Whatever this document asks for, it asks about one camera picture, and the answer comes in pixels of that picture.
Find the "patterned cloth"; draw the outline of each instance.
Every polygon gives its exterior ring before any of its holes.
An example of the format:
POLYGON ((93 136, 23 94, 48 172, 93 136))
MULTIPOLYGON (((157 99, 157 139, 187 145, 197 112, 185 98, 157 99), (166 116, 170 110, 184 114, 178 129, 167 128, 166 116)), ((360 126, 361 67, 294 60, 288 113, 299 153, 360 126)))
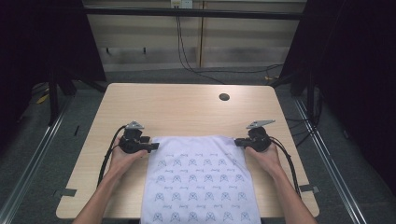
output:
POLYGON ((224 136, 157 137, 141 223, 261 223, 244 150, 224 136))

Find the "black cable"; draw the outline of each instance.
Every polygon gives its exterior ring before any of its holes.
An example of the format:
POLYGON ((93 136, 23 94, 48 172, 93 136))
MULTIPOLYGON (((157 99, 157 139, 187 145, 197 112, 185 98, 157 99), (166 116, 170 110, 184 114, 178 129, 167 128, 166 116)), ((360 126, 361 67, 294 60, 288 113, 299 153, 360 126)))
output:
POLYGON ((180 26, 180 17, 176 17, 176 20, 177 20, 177 52, 178 52, 178 58, 180 59, 180 63, 184 67, 184 69, 186 69, 187 71, 193 72, 197 76, 206 77, 206 78, 212 79, 212 80, 214 80, 214 81, 216 81, 216 82, 218 82, 220 84, 225 85, 225 83, 220 81, 220 80, 217 80, 217 79, 215 79, 213 77, 207 77, 207 76, 201 75, 201 74, 197 73, 196 71, 194 71, 192 69, 192 67, 189 64, 189 61, 187 60, 186 51, 184 50, 184 43, 183 43, 183 38, 182 38, 182 34, 181 34, 181 26, 180 26), (186 64, 187 64, 188 68, 186 67, 186 65, 181 60, 180 43, 181 43, 182 51, 183 51, 183 54, 184 54, 184 59, 186 61, 186 64))
POLYGON ((288 120, 288 121, 307 121, 308 119, 288 119, 288 118, 285 118, 285 120, 288 120))
POLYGON ((252 73, 261 73, 261 72, 265 72, 267 74, 267 77, 269 77, 268 71, 271 69, 275 69, 279 66, 282 66, 283 63, 278 63, 278 64, 271 64, 269 66, 266 66, 265 69, 262 70, 256 70, 256 71, 228 71, 228 70, 206 70, 206 71, 196 71, 194 70, 190 64, 189 61, 187 60, 187 56, 186 56, 186 51, 184 50, 184 42, 183 42, 183 37, 181 34, 181 23, 180 23, 180 17, 177 17, 177 49, 178 49, 178 58, 180 60, 181 65, 183 66, 184 69, 186 69, 187 71, 193 72, 194 74, 201 76, 201 77, 206 77, 206 78, 210 78, 212 80, 215 80, 221 84, 224 84, 223 82, 213 78, 213 77, 207 77, 204 75, 201 75, 202 73, 239 73, 239 74, 252 74, 252 73), (184 54, 184 59, 186 61, 186 64, 188 67, 186 67, 186 65, 182 62, 181 59, 181 54, 180 54, 180 43, 181 43, 181 49, 182 52, 184 54))
POLYGON ((297 124, 294 124, 293 126, 289 127, 289 129, 291 130, 293 128, 296 128, 296 127, 302 125, 303 123, 304 123, 304 121, 302 120, 302 121, 298 122, 297 124))
POLYGON ((285 149, 285 147, 282 145, 282 143, 277 140, 274 137, 271 137, 271 142, 273 142, 275 145, 277 145, 285 154, 286 159, 288 160, 289 166, 290 166, 290 170, 291 170, 291 176, 293 177, 293 184, 294 184, 294 189, 296 190, 297 195, 301 198, 301 193, 300 193, 300 188, 298 186, 298 181, 297 181, 297 175, 296 175, 296 171, 294 169, 294 164, 293 161, 291 160, 291 155, 289 155, 288 151, 285 149))
POLYGON ((106 165, 108 162, 108 158, 110 158, 111 152, 113 152, 113 149, 115 147, 117 147, 118 145, 113 147, 114 142, 116 141, 117 136, 119 135, 119 132, 124 129, 126 127, 126 125, 122 125, 114 134, 113 140, 111 140, 111 144, 110 147, 107 150, 107 153, 105 155, 105 158, 103 159, 103 163, 102 163, 102 167, 100 168, 100 173, 99 173, 99 177, 98 177, 98 185, 96 187, 99 186, 100 182, 102 182, 103 179, 103 175, 105 174, 105 169, 106 169, 106 165))
POLYGON ((311 132, 309 132, 309 133, 303 138, 303 140, 301 140, 299 143, 297 143, 297 144, 296 144, 296 147, 299 147, 300 144, 302 144, 302 143, 309 137, 309 135, 310 135, 315 129, 316 129, 316 127, 314 127, 314 129, 313 129, 311 132))

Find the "floor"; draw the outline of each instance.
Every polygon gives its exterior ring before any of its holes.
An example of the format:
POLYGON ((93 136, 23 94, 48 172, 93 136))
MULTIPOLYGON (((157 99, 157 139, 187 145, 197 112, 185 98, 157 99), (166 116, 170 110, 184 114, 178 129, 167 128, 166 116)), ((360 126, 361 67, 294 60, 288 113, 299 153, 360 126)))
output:
MULTIPOLYGON (((265 66, 258 66, 258 58, 245 61, 246 57, 240 60, 238 66, 230 66, 234 63, 225 64, 227 54, 216 64, 227 65, 225 68, 204 68, 201 70, 212 71, 204 73, 205 76, 180 68, 177 51, 176 54, 168 57, 167 60, 173 65, 167 69, 158 69, 161 65, 152 66, 142 61, 138 65, 139 69, 131 71, 132 67, 129 57, 116 55, 116 50, 110 49, 110 54, 105 49, 100 49, 101 55, 114 57, 123 60, 123 64, 118 68, 116 63, 111 63, 109 58, 103 58, 106 70, 107 85, 112 82, 154 82, 154 83, 200 83, 219 84, 220 80, 225 84, 235 85, 266 85, 274 80, 281 71, 281 66, 265 72, 265 66), (235 73, 246 71, 260 71, 257 73, 235 73)), ((136 53, 136 49, 128 52, 131 55, 136 53)), ((193 53, 188 54, 191 61, 194 60, 193 53)), ((161 54, 154 58, 161 59, 161 54)), ((282 59, 281 54, 273 58, 282 59)), ((273 60, 271 63, 282 63, 281 60, 273 60)), ((49 129, 50 104, 45 101, 37 104, 35 101, 41 96, 46 86, 38 86, 32 92, 32 101, 17 124, 17 130, 10 134, 10 141, 5 153, 0 158, 0 206, 3 207, 0 213, 1 222, 6 217, 12 223, 71 223, 71 220, 62 220, 56 217, 56 207, 59 197, 55 192, 64 189, 69 176, 77 160, 79 151, 85 141, 91 127, 97 108, 103 98, 103 94, 91 89, 83 83, 76 82, 78 92, 73 97, 60 94, 61 106, 65 106, 62 123, 56 130, 53 139, 49 141, 47 151, 43 153, 42 160, 36 163, 36 172, 31 175, 31 181, 26 187, 26 191, 15 191, 18 182, 26 172, 26 167, 31 164, 31 159, 37 152, 43 135, 49 129), (12 194, 20 195, 19 202, 10 202, 12 194), (6 205, 12 203, 14 210, 5 213, 6 205)), ((315 194, 320 214, 317 217, 319 223, 396 223, 396 200, 387 189, 375 170, 361 156, 359 148, 353 142, 353 138, 346 138, 345 128, 332 114, 324 102, 318 131, 327 146, 329 156, 339 173, 343 177, 347 189, 356 200, 357 206, 362 213, 363 220, 356 221, 346 209, 346 203, 340 195, 340 189, 329 173, 323 158, 318 152, 318 148, 313 142, 305 123, 301 120, 296 101, 304 102, 305 92, 300 97, 290 95, 290 86, 283 85, 276 88, 276 95, 281 104, 285 117, 289 119, 290 133, 298 145, 298 151, 302 159, 305 171, 310 183, 318 187, 319 192, 315 194)), ((264 218, 265 223, 284 223, 283 218, 264 218)), ((104 223, 135 223, 131 220, 105 219, 104 223)))

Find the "metal frame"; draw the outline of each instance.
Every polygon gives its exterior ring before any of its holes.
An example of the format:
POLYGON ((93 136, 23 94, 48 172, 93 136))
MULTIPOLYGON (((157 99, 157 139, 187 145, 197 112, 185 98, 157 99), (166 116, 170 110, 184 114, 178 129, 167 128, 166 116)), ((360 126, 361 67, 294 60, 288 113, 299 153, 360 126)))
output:
POLYGON ((318 130, 313 127, 311 122, 308 120, 308 116, 306 115, 307 111, 304 103, 301 100, 296 100, 295 104, 300 112, 300 115, 303 119, 305 119, 306 129, 310 132, 311 138, 314 141, 315 146, 317 147, 318 153, 323 160, 323 163, 329 172, 330 177, 332 178, 332 182, 337 188, 338 193, 340 194, 341 200, 346 207, 350 217, 352 218, 353 223, 355 224, 367 224, 366 219, 359 207, 358 202, 355 197, 350 192, 347 183, 344 178, 341 176, 340 171, 337 168, 334 160, 332 159, 332 154, 329 149, 327 149, 326 145, 322 137, 320 136, 318 130))

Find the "wooden table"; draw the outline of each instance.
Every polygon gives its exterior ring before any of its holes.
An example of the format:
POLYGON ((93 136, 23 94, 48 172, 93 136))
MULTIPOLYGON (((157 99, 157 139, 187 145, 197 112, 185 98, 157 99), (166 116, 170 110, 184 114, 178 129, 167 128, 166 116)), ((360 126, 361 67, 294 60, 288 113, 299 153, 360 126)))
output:
MULTIPOLYGON (((269 135, 285 146, 294 162, 299 185, 307 185, 304 167, 290 135, 274 89, 263 86, 111 84, 98 109, 85 144, 78 157, 67 189, 76 189, 74 197, 63 196, 56 214, 74 218, 96 189, 103 158, 115 131, 133 120, 145 126, 145 136, 225 135, 248 137, 246 127, 254 120, 275 119, 266 125, 269 135), (228 101, 219 95, 227 93, 228 101)), ((279 153, 289 179, 289 164, 279 153)), ((149 156, 135 162, 125 174, 105 217, 140 218, 149 156)), ((282 217, 272 178, 254 158, 246 156, 253 178, 262 217, 282 217)), ((319 213, 312 191, 302 193, 303 201, 314 216, 319 213)))

